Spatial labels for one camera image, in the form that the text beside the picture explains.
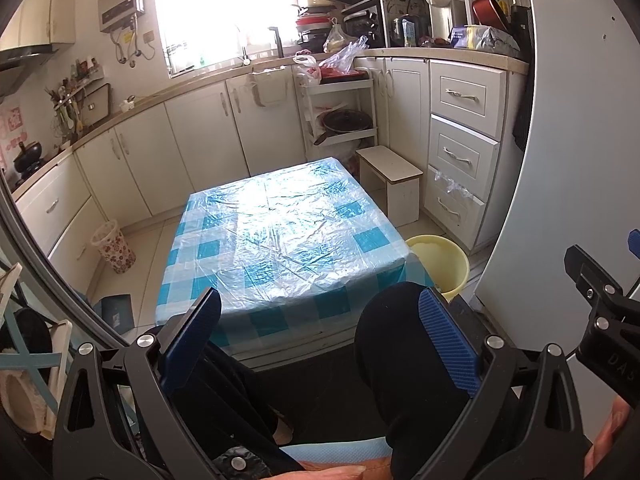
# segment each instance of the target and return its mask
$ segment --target plastic bag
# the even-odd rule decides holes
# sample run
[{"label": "plastic bag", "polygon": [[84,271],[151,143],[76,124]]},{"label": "plastic bag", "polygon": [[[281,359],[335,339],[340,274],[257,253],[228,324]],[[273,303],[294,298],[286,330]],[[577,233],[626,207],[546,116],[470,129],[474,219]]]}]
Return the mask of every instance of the plastic bag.
[{"label": "plastic bag", "polygon": [[452,191],[457,191],[465,198],[471,198],[473,194],[466,188],[460,186],[455,180],[449,178],[447,175],[442,173],[441,171],[436,171],[436,175],[434,180],[444,180],[447,183],[447,193],[451,193]]},{"label": "plastic bag", "polygon": [[359,39],[354,39],[353,43],[348,44],[340,52],[333,54],[320,63],[320,70],[322,72],[328,71],[332,75],[347,75],[353,72],[353,58],[356,54],[366,50],[367,37],[360,36]]},{"label": "plastic bag", "polygon": [[454,48],[470,48],[491,54],[520,57],[520,47],[513,37],[503,30],[487,25],[465,25],[451,31]]},{"label": "plastic bag", "polygon": [[302,86],[317,86],[320,84],[322,75],[315,57],[295,56],[293,61],[296,63],[294,66],[296,79],[302,83]]},{"label": "plastic bag", "polygon": [[338,52],[339,50],[346,47],[348,44],[353,43],[354,41],[358,41],[358,38],[354,38],[353,36],[348,36],[342,30],[342,26],[338,23],[338,20],[335,18],[332,19],[334,26],[331,28],[329,35],[324,42],[324,46],[322,49],[327,54],[332,54],[334,52]]}]

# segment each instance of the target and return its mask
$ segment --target light blue seat cushion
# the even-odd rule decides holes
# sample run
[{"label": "light blue seat cushion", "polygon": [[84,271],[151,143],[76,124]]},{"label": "light blue seat cushion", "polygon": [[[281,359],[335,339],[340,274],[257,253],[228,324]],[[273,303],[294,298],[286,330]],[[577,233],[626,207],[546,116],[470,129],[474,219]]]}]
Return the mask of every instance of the light blue seat cushion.
[{"label": "light blue seat cushion", "polygon": [[357,464],[391,455],[385,437],[357,440],[355,442],[323,442],[322,444],[297,444],[280,448],[298,462]]}]

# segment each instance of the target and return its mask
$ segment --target cabinet handle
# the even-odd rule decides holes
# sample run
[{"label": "cabinet handle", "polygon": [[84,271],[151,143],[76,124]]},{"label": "cabinet handle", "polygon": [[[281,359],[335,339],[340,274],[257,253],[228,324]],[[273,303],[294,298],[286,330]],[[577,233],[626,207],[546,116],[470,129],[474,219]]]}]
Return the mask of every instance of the cabinet handle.
[{"label": "cabinet handle", "polygon": [[85,251],[86,251],[86,244],[84,244],[82,246],[82,249],[80,249],[80,252],[79,252],[78,256],[76,256],[76,261],[78,261],[80,258],[82,258],[82,255],[84,254]]},{"label": "cabinet handle", "polygon": [[[386,78],[391,79],[391,84],[386,84]],[[386,94],[389,97],[393,97],[396,94],[396,86],[394,84],[394,75],[391,70],[386,71],[385,85],[386,85]]]},{"label": "cabinet handle", "polygon": [[453,211],[453,209],[449,209],[447,206],[444,205],[444,202],[442,200],[440,200],[440,197],[438,197],[438,204],[440,204],[442,206],[442,208],[444,209],[444,211],[446,211],[447,213],[450,213],[452,215],[457,216],[458,218],[462,219],[462,216],[460,216],[460,213]]},{"label": "cabinet handle", "polygon": [[124,150],[124,152],[129,155],[129,149],[127,147],[127,143],[124,141],[124,136],[122,134],[120,134],[120,143],[122,145],[122,149]]},{"label": "cabinet handle", "polygon": [[113,155],[115,155],[116,158],[120,160],[120,155],[118,155],[118,152],[116,151],[116,143],[113,142],[113,137],[111,137],[111,151],[113,152]]},{"label": "cabinet handle", "polygon": [[234,101],[236,102],[236,108],[238,109],[238,113],[241,114],[242,110],[240,109],[240,99],[238,98],[237,88],[234,88]]},{"label": "cabinet handle", "polygon": [[464,162],[465,164],[468,164],[470,166],[472,166],[472,162],[468,159],[468,158],[460,158],[459,156],[457,156],[455,153],[450,152],[446,146],[442,147],[442,151],[445,152],[447,155],[449,155],[451,158],[453,158],[454,160],[457,160],[458,162]]},{"label": "cabinet handle", "polygon": [[222,101],[222,109],[225,111],[225,116],[229,117],[229,111],[226,109],[225,95],[222,92],[220,92],[220,100]]},{"label": "cabinet handle", "polygon": [[51,213],[51,212],[56,208],[56,206],[58,205],[58,202],[59,202],[59,201],[60,201],[60,199],[59,199],[59,198],[55,199],[55,200],[53,201],[53,204],[51,204],[51,205],[49,206],[49,209],[47,209],[47,213]]},{"label": "cabinet handle", "polygon": [[460,92],[456,92],[455,90],[451,90],[449,88],[445,89],[445,92],[449,95],[453,95],[453,97],[459,97],[461,99],[471,99],[473,101],[478,101],[478,98],[475,95],[464,95]]}]

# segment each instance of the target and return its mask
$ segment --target yellow bucket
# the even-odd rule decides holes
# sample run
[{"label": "yellow bucket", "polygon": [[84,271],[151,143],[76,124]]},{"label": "yellow bucket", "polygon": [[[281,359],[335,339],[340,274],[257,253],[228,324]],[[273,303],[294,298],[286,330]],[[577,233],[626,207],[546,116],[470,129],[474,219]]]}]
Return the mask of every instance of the yellow bucket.
[{"label": "yellow bucket", "polygon": [[406,244],[418,256],[433,283],[447,301],[451,301],[469,279],[469,260],[451,240],[436,235],[409,238]]}]

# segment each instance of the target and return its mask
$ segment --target plastic table cover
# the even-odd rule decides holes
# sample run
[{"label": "plastic table cover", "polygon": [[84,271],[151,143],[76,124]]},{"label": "plastic table cover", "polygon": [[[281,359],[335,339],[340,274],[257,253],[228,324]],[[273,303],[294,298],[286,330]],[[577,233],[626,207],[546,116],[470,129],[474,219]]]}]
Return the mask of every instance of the plastic table cover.
[{"label": "plastic table cover", "polygon": [[175,234],[156,323],[206,286],[222,298],[210,340],[230,353],[353,327],[397,282],[432,285],[398,231],[334,158],[194,193]]}]

